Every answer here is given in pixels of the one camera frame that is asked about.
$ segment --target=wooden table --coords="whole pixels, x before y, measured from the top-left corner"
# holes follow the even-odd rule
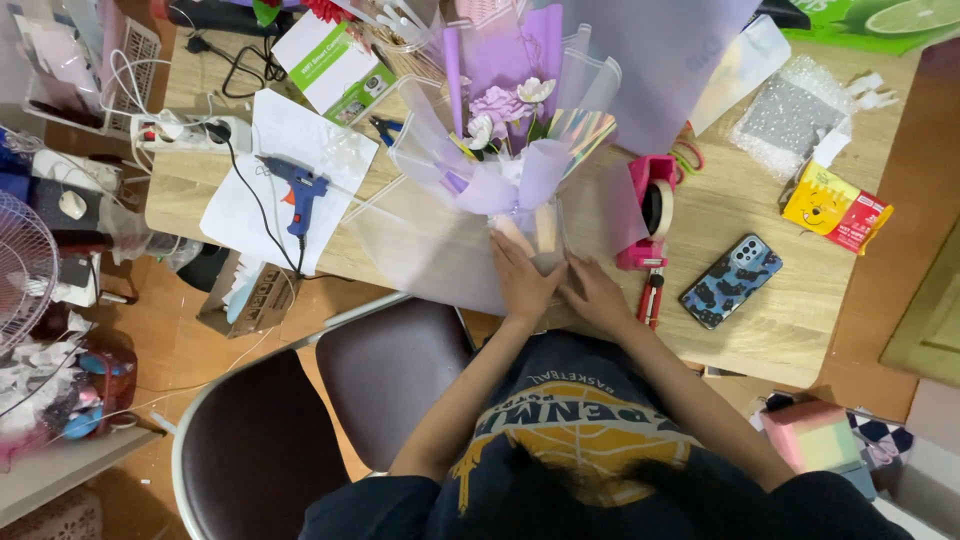
[[[228,52],[256,42],[217,32],[205,36]],[[205,95],[220,88],[228,64],[213,55],[187,53],[185,42],[181,32],[164,105],[184,112],[205,112]],[[884,78],[885,87],[899,92],[900,102],[894,106],[856,114],[853,142],[831,167],[848,182],[876,192],[917,69],[919,52],[897,58],[801,42],[794,42],[793,50],[795,56],[807,54],[824,65],[842,83],[865,69],[873,69]],[[243,91],[243,74],[235,79],[231,90]],[[781,218],[777,200],[782,186],[760,164],[728,142],[730,128],[752,100],[753,96],[742,100],[697,138],[707,158],[707,170],[688,179],[677,191],[676,214],[667,236],[670,263],[664,272],[666,300],[660,309],[658,334],[685,360],[807,387],[816,380],[828,351],[856,257],[814,233],[803,233],[804,229]],[[223,106],[217,109],[218,113],[248,120],[252,117],[237,100],[218,98],[214,103]],[[395,93],[374,111],[391,118],[403,118],[407,112]],[[357,130],[379,140],[367,122],[360,122]],[[611,148],[578,173],[580,182],[570,188],[581,190],[576,197],[580,202],[576,214],[571,216],[564,209],[567,236],[575,252],[603,255],[602,208],[591,193],[591,179],[615,160],[632,157]],[[227,156],[157,155],[147,201],[147,223],[158,231],[212,241],[201,233],[199,224],[229,165]],[[397,175],[385,148],[381,148],[358,196],[373,196]],[[715,331],[707,331],[674,299],[745,233],[763,238],[780,254],[784,267],[728,321]],[[616,270],[609,259],[605,266],[636,306],[645,274]],[[317,269],[393,286],[343,227],[330,240]],[[545,323],[551,328],[572,324],[574,329],[583,329],[583,323],[578,323],[566,306],[552,307]]]

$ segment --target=masking tape roll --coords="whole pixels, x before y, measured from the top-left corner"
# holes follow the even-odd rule
[[[673,189],[670,189],[670,183],[666,180],[651,180],[649,185],[660,190],[660,224],[655,231],[650,231],[652,242],[660,242],[666,238],[667,231],[670,230],[670,223],[673,221]]]

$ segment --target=hair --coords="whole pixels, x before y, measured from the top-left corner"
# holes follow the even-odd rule
[[[626,538],[636,524],[626,521],[620,508],[610,508],[609,519],[590,519],[588,507],[575,497],[584,479],[573,472],[545,464],[517,444],[508,457],[509,484],[484,494],[459,520],[458,540]],[[786,538],[775,509],[762,494],[731,485],[703,470],[681,469],[656,459],[632,462],[621,474],[657,491],[677,506],[703,538]]]

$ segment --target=smartphone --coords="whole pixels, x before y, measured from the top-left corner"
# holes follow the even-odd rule
[[[680,303],[707,330],[727,320],[783,267],[756,234],[747,234],[681,295]]]

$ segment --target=bouquet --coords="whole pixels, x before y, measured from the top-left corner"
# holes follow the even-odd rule
[[[563,256],[556,191],[616,129],[605,113],[616,61],[587,55],[590,27],[563,39],[563,6],[507,7],[444,29],[448,101],[398,89],[411,113],[397,168],[444,203],[488,216],[529,257]]]

